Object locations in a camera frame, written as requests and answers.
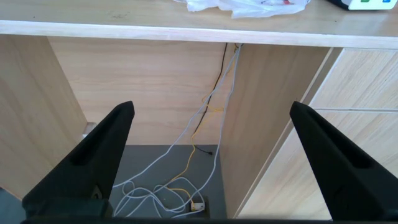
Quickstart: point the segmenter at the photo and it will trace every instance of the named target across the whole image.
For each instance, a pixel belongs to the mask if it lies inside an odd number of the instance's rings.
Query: white cable
[[[232,62],[233,62],[233,59],[235,58],[235,56],[236,56],[236,54],[234,54],[234,55],[232,56],[231,61],[229,62],[228,67],[227,67],[227,69],[225,70],[224,75],[223,75],[221,81],[219,82],[219,84],[217,85],[217,87],[207,96],[207,98],[206,98],[206,100],[204,101],[204,103],[202,104],[202,106],[201,106],[201,107],[199,108],[199,110],[191,117],[191,119],[189,120],[189,122],[188,122],[187,126],[185,127],[185,129],[183,130],[183,132],[180,134],[180,136],[177,138],[177,140],[175,140],[174,143],[169,147],[169,149],[168,149],[164,154],[162,154],[161,156],[159,156],[154,162],[152,162],[151,164],[149,164],[149,166],[147,166],[143,171],[141,171],[140,173],[136,174],[135,176],[131,177],[130,179],[128,179],[128,180],[126,180],[126,181],[124,181],[124,182],[122,182],[122,183],[120,183],[120,184],[114,185],[113,188],[122,186],[123,184],[129,182],[130,180],[135,179],[136,177],[139,177],[141,174],[143,174],[145,171],[147,171],[151,166],[153,166],[159,159],[165,157],[165,156],[170,152],[171,148],[173,148],[173,146],[180,140],[180,138],[185,134],[185,132],[187,132],[188,127],[189,127],[189,125],[191,124],[192,120],[194,119],[194,117],[195,117],[196,115],[199,114],[199,112],[202,110],[202,108],[206,105],[206,102],[207,102],[207,100],[209,99],[209,97],[210,97],[215,91],[217,91],[218,88],[221,86],[221,84],[223,83],[224,78],[225,78],[225,76],[226,76],[226,74],[227,74],[227,71],[229,70],[229,68],[230,68],[231,65],[232,65]]]
[[[239,46],[239,48],[237,49],[236,53],[232,56],[231,60],[229,61],[229,64],[228,64],[228,66],[227,66],[227,68],[226,68],[226,70],[225,70],[225,72],[224,72],[224,74],[223,74],[223,77],[221,78],[219,84],[218,84],[218,85],[216,86],[216,88],[207,96],[206,100],[204,101],[204,103],[202,104],[202,106],[199,108],[199,110],[190,118],[190,120],[189,120],[187,126],[185,127],[185,129],[183,130],[183,132],[181,133],[181,135],[180,135],[180,136],[175,140],[175,142],[167,149],[167,151],[166,151],[164,154],[162,154],[160,157],[158,157],[154,162],[152,162],[151,164],[149,164],[149,166],[147,166],[147,167],[146,167],[143,171],[141,171],[140,173],[136,174],[135,176],[131,177],[130,179],[128,179],[128,180],[126,180],[126,181],[124,181],[124,182],[122,182],[122,183],[120,183],[120,184],[117,184],[117,185],[114,185],[114,186],[113,186],[113,187],[119,187],[119,186],[122,185],[122,186],[123,186],[123,194],[124,194],[124,197],[120,200],[120,202],[118,203],[118,206],[116,207],[116,209],[115,209],[115,211],[114,211],[114,216],[118,215],[119,212],[124,208],[124,206],[125,206],[125,205],[130,201],[130,199],[132,199],[132,198],[133,198],[133,199],[143,198],[143,200],[140,202],[140,204],[139,204],[132,212],[130,212],[130,213],[127,215],[127,217],[130,216],[130,215],[132,215],[132,214],[145,202],[145,200],[146,200],[147,198],[150,198],[150,197],[152,197],[152,201],[153,201],[153,203],[154,203],[155,210],[156,210],[156,212],[157,212],[157,214],[158,214],[159,217],[161,217],[161,215],[160,215],[160,213],[159,213],[159,211],[158,211],[158,209],[157,209],[157,207],[156,207],[155,202],[157,202],[165,211],[167,211],[167,212],[173,212],[173,213],[180,213],[180,212],[182,212],[183,209],[184,209],[184,207],[186,206],[186,204],[189,203],[189,202],[191,201],[191,199],[193,198],[193,196],[194,196],[195,194],[198,194],[198,195],[201,197],[202,202],[205,203],[205,201],[204,201],[204,199],[203,199],[203,197],[202,197],[200,191],[206,186],[206,184],[207,184],[207,183],[210,181],[210,179],[213,177],[213,174],[214,174],[214,171],[215,171],[215,168],[216,168],[216,160],[217,160],[217,156],[218,156],[218,151],[219,151],[219,149],[220,149],[220,143],[221,143],[222,130],[223,130],[223,125],[224,125],[224,119],[225,119],[226,109],[227,109],[227,107],[228,107],[229,98],[231,97],[232,92],[233,92],[233,90],[234,90],[234,86],[235,86],[236,67],[237,67],[237,64],[238,64],[238,59],[239,59],[240,51],[241,51],[241,46]],[[224,78],[225,78],[227,72],[229,71],[229,69],[230,69],[230,67],[231,67],[231,65],[232,65],[232,62],[233,62],[233,60],[234,60],[235,57],[236,57],[236,62],[235,62],[235,65],[234,65],[234,70],[233,70],[232,88],[231,88],[231,91],[230,91],[229,94],[228,94],[228,97],[227,97],[226,102],[225,102],[225,105],[224,105],[223,117],[222,117],[222,119],[221,119],[221,126],[220,126],[220,139],[219,139],[219,141],[218,141],[218,146],[217,146],[217,150],[216,150],[215,157],[214,157],[214,161],[213,161],[213,170],[211,171],[211,173],[210,173],[210,175],[209,175],[209,178],[206,180],[206,182],[202,185],[202,187],[200,187],[199,189],[197,189],[188,179],[186,179],[186,178],[184,178],[184,177],[179,177],[179,178],[176,178],[175,180],[172,180],[172,181],[168,182],[168,183],[165,184],[165,185],[156,185],[155,188],[154,188],[154,190],[153,190],[152,192],[151,192],[150,190],[145,189],[145,188],[142,188],[142,187],[135,188],[135,185],[134,185],[134,182],[132,181],[132,179],[135,179],[136,177],[139,177],[141,174],[143,174],[145,171],[147,171],[151,166],[153,166],[159,159],[163,158],[164,156],[166,156],[166,155],[170,152],[171,148],[172,148],[172,147],[180,140],[180,138],[185,134],[185,132],[187,131],[187,129],[188,129],[190,123],[192,122],[193,118],[194,118],[194,117],[202,110],[202,108],[206,105],[206,102],[208,101],[209,97],[210,97],[216,90],[218,90],[218,88],[222,85],[222,83],[223,83],[223,81],[224,81]],[[192,194],[192,196],[191,196],[185,203],[183,202],[183,199],[181,198],[181,196],[179,196],[179,194],[177,194],[177,193],[174,192],[173,190],[170,190],[170,189],[167,188],[167,186],[168,186],[169,184],[171,184],[172,182],[174,182],[174,181],[176,181],[176,180],[179,180],[179,179],[186,180],[186,181],[196,190],[195,193]],[[125,187],[128,183],[131,183],[131,184],[133,185],[133,189],[132,189],[130,192],[125,193],[124,187]],[[178,197],[180,198],[180,200],[182,201],[183,205],[181,205],[181,206],[179,206],[179,207],[176,207],[176,208],[166,208],[166,207],[163,205],[163,203],[161,202],[161,200],[160,200],[160,199],[156,196],[156,194],[155,194],[155,193],[157,193],[158,191],[160,191],[160,190],[162,190],[162,189],[167,189],[168,191],[173,192],[176,196],[178,196]],[[148,192],[149,194],[147,194],[147,195],[142,195],[142,196],[132,196],[132,195],[134,194],[134,192],[137,191],[137,190],[143,190],[143,191]],[[126,202],[123,204],[123,206],[122,206],[121,208],[119,208],[119,207],[120,207],[120,204],[122,203],[122,201],[123,201],[124,199],[127,199]],[[172,218],[178,218],[178,217],[182,217],[182,216],[185,216],[185,215],[190,215],[190,214],[198,213],[198,212],[201,212],[201,211],[203,211],[203,209],[202,209],[202,210],[198,210],[198,211],[194,211],[194,212],[188,212],[188,213],[179,214],[179,215],[176,215],[176,216],[174,216],[174,217],[172,217]]]

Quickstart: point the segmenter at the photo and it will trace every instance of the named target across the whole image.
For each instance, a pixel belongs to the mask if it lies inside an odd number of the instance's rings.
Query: white plug
[[[205,205],[205,203],[202,203],[202,202],[197,202],[197,203],[192,203],[191,202],[191,211],[198,211],[198,210],[204,210],[206,207],[205,207],[206,205]]]

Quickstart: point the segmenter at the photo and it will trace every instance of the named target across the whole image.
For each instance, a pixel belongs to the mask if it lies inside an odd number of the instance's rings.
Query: wooden cabinet
[[[172,144],[236,43],[235,82],[227,71],[210,101],[226,110],[228,216],[328,218],[289,109],[311,105],[395,170],[397,10],[348,12],[319,0],[297,14],[231,19],[172,0],[0,0],[0,185],[22,198],[87,122],[127,100],[136,109],[128,144]],[[219,143],[223,114],[209,117],[197,144]],[[190,144],[199,122],[177,144]]]
[[[343,49],[310,103],[396,176],[397,66],[396,50]],[[331,218],[300,139],[289,128],[238,217]]]
[[[398,176],[398,113],[318,112]],[[331,218],[295,130],[290,132],[239,217]]]

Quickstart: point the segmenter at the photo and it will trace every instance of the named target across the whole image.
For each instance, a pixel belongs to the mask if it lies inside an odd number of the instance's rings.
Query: white plastic bag
[[[270,17],[293,14],[305,9],[311,0],[174,0],[185,2],[188,11],[197,12],[209,7],[232,11],[232,18]]]

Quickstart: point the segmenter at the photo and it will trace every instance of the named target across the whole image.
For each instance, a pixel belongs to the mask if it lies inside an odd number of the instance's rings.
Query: floor
[[[213,159],[216,151],[216,146],[200,146],[201,149],[214,152],[209,155],[200,151],[194,153],[190,167],[183,175],[188,178],[193,185],[200,188],[209,177],[213,168]],[[163,154],[169,147],[168,146],[126,146],[121,163],[119,166],[118,174],[115,179],[115,184],[125,181],[133,175],[145,169],[152,161]],[[184,170],[189,155],[192,151],[191,146],[175,146],[167,156],[159,160],[149,170],[141,176],[134,179],[136,187],[145,187],[153,189],[157,184],[165,184],[172,177],[179,174]],[[171,187],[184,188],[191,194],[194,192],[192,187],[186,183],[176,182]],[[209,204],[210,218],[226,218],[225,199],[223,191],[223,181],[220,170],[220,160],[216,160],[216,170],[213,177],[210,179],[207,186],[201,191],[202,195],[207,198]],[[179,193],[180,196],[187,200],[186,193]],[[118,202],[122,198],[123,193],[121,188],[113,189],[109,201],[115,209]],[[168,192],[160,192],[158,197],[163,201],[167,207],[177,207],[181,201],[176,196]],[[140,199],[131,200],[120,212],[118,216],[124,217],[128,215]],[[165,212],[159,209],[163,217],[171,217],[174,213]],[[158,217],[152,202],[152,199],[146,200],[130,217]],[[0,190],[0,223],[19,223],[24,219],[24,211],[21,207],[21,202],[13,196],[9,195],[6,191]]]

